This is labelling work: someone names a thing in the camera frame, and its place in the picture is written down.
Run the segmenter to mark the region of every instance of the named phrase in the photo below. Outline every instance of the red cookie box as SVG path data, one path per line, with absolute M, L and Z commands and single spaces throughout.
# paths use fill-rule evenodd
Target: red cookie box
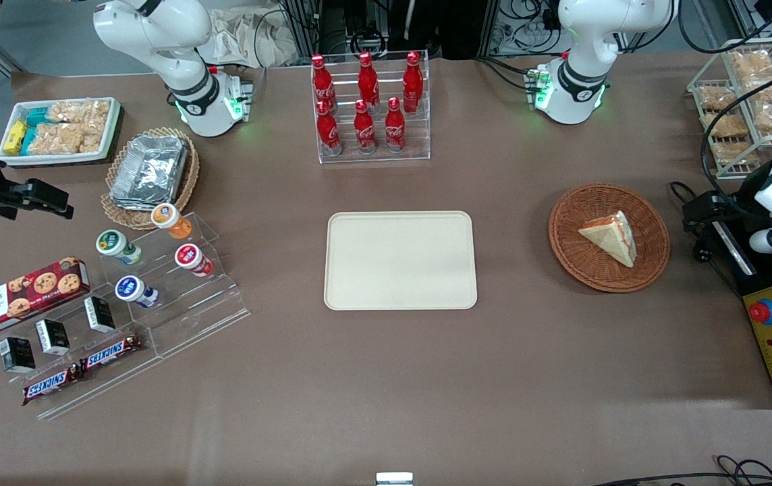
M 0 331 L 89 293 L 86 265 L 65 257 L 0 286 Z

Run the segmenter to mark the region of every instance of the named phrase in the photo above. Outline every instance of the sandwich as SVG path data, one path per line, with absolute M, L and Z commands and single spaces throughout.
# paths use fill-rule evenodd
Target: sandwich
M 623 265 L 629 268 L 635 265 L 635 240 L 632 237 L 632 227 L 629 226 L 623 211 L 587 221 L 578 228 L 578 233 Z

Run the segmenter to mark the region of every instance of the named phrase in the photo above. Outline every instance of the brown table surface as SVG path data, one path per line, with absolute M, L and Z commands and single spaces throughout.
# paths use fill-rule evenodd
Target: brown table surface
M 772 466 L 772 389 L 743 308 L 692 260 L 666 188 L 707 188 L 682 96 L 705 61 L 621 56 L 580 126 L 533 113 L 482 65 L 434 61 L 432 159 L 394 169 L 319 166 L 308 68 L 270 71 L 250 123 L 195 138 L 189 206 L 221 234 L 253 315 L 56 421 L 0 379 L 0 485 L 348 485 L 411 470 L 420 486 L 581 486 L 713 470 L 720 453 Z M 123 141 L 183 127 L 154 75 L 15 81 L 19 101 L 114 96 Z M 76 216 L 0 219 L 0 283 L 60 256 L 97 263 L 106 169 L 9 172 L 68 191 Z M 653 286 L 594 292 L 553 259 L 549 211 L 585 182 L 633 188 L 667 222 Z M 472 310 L 325 307 L 333 213 L 445 209 L 473 219 Z

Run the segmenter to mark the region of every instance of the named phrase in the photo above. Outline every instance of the brown wicker basket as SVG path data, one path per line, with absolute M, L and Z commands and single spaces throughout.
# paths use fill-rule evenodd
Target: brown wicker basket
M 632 226 L 637 258 L 629 268 L 578 233 L 590 219 L 622 210 Z M 575 279 L 605 292 L 635 292 L 665 270 L 671 242 L 667 228 L 647 200 L 627 188 L 587 184 L 569 191 L 555 204 L 549 240 L 559 262 Z
M 188 204 L 188 200 L 191 199 L 191 194 L 194 192 L 194 185 L 197 184 L 197 175 L 200 174 L 200 157 L 197 155 L 197 148 L 194 148 L 194 142 L 191 141 L 191 138 L 189 138 L 188 135 L 185 135 L 185 133 L 180 132 L 175 128 L 153 128 L 151 130 L 146 130 L 141 135 L 179 136 L 179 138 L 188 142 L 188 159 L 186 159 L 185 173 L 182 175 L 182 180 L 179 184 L 179 193 L 177 194 L 176 202 L 174 203 L 177 209 L 179 209 L 179 212 L 184 213 L 182 209 Z M 109 168 L 107 172 L 107 188 L 113 186 L 113 181 L 115 181 L 119 172 L 119 165 L 121 164 L 121 161 L 123 161 L 123 158 L 125 158 L 125 154 L 128 153 L 128 146 L 130 143 L 131 142 L 129 141 L 125 144 L 123 150 L 120 150 L 117 156 L 115 156 L 111 168 Z M 115 223 L 124 225 L 124 227 L 130 227 L 140 231 L 155 229 L 155 225 L 152 224 L 152 219 L 148 211 L 122 209 L 113 204 L 109 193 L 104 194 L 101 197 L 101 206 L 105 209 L 108 218 Z

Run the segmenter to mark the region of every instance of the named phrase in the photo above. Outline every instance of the red bottle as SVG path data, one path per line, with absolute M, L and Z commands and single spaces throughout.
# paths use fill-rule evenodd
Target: red bottle
M 365 155 L 373 154 L 377 151 L 377 142 L 374 141 L 374 120 L 368 113 L 368 104 L 362 99 L 356 99 L 356 119 L 353 120 L 353 126 L 356 127 L 356 142 L 359 144 L 359 151 Z
M 362 51 L 359 55 L 359 97 L 376 113 L 380 109 L 380 83 L 377 73 L 371 67 L 371 53 Z
M 386 148 L 392 153 L 404 150 L 407 144 L 404 114 L 398 96 L 389 98 L 389 113 L 386 114 Z
M 321 137 L 324 155 L 334 157 L 341 153 L 343 147 L 337 137 L 337 123 L 329 114 L 329 105 L 325 101 L 317 102 L 317 134 Z
M 312 82 L 314 83 L 314 95 L 317 98 L 316 101 L 325 101 L 329 107 L 330 113 L 337 111 L 337 99 L 335 99 L 335 85 L 331 80 L 331 74 L 325 67 L 325 61 L 323 56 L 315 53 L 311 56 L 311 64 L 314 67 L 314 77 Z
M 404 71 L 404 111 L 416 113 L 422 99 L 422 71 L 419 68 L 419 53 L 407 53 L 407 69 Z

